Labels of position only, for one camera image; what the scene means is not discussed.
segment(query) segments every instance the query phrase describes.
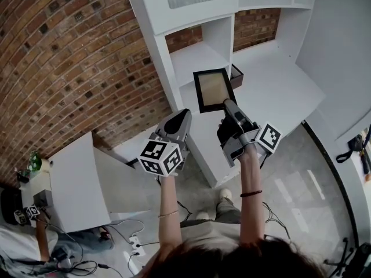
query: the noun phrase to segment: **black bracelet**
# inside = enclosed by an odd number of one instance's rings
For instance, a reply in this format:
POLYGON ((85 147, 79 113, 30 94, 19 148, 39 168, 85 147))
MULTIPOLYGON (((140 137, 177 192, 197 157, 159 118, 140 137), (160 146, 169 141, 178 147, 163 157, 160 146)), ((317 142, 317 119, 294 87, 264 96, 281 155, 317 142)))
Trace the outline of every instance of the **black bracelet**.
POLYGON ((249 197, 249 196, 257 195, 258 193, 261 193, 261 192, 263 192, 263 191, 242 193, 240 197, 249 197))

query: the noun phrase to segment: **bracelet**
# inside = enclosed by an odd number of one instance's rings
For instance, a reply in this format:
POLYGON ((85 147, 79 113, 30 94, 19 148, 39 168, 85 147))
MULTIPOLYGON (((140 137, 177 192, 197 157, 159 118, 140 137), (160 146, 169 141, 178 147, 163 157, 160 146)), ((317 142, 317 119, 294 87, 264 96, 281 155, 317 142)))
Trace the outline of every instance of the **bracelet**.
POLYGON ((177 212, 178 212, 178 210, 175 210, 174 212, 171 212, 169 214, 159 215, 158 218, 163 218, 163 217, 166 217, 166 216, 170 216, 170 215, 176 214, 177 212))
POLYGON ((263 192, 263 191, 242 193, 240 197, 249 197, 249 196, 257 195, 258 193, 261 193, 261 192, 263 192))

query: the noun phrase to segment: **white shelving unit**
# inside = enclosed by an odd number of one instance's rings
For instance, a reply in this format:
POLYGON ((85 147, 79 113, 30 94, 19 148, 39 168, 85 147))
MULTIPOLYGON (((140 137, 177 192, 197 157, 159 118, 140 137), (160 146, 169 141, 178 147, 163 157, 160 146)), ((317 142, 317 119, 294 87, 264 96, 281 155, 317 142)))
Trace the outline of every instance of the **white shelving unit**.
POLYGON ((173 9, 167 0, 130 1, 172 109, 192 112, 187 145, 212 187, 236 176, 239 163, 229 167, 216 135, 224 113, 199 113, 193 72, 225 68, 230 75, 235 64, 245 75, 234 91, 240 108, 284 135, 325 97, 295 64, 315 0, 212 0, 173 9), (276 39, 233 53, 234 14, 258 8, 282 8, 276 39), (165 35, 195 25, 203 41, 170 54, 165 35))

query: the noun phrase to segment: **white sneaker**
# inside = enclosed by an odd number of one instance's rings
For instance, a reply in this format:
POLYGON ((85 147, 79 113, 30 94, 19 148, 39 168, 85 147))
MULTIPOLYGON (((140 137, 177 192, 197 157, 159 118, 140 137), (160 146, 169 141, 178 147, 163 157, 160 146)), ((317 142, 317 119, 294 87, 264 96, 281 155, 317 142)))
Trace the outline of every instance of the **white sneaker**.
POLYGON ((232 192, 228 188, 223 188, 219 192, 219 200, 221 200, 224 197, 232 200, 232 192))
POLYGON ((201 211, 197 214, 196 219, 197 220, 209 220, 210 215, 207 212, 201 211))

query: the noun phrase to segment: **brick wall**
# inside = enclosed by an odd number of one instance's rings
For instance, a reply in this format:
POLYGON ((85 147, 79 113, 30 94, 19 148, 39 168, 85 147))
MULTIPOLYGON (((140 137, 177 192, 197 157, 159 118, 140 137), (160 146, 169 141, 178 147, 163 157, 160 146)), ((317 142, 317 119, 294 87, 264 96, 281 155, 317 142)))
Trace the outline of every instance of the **brick wall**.
POLYGON ((235 14, 233 51, 273 40, 280 8, 244 10, 235 14))
POLYGON ((0 182, 88 131, 113 147, 170 114, 129 0, 0 0, 0 182))
POLYGON ((189 45, 202 41, 202 29, 200 25, 186 28, 165 36, 169 53, 176 52, 189 45))

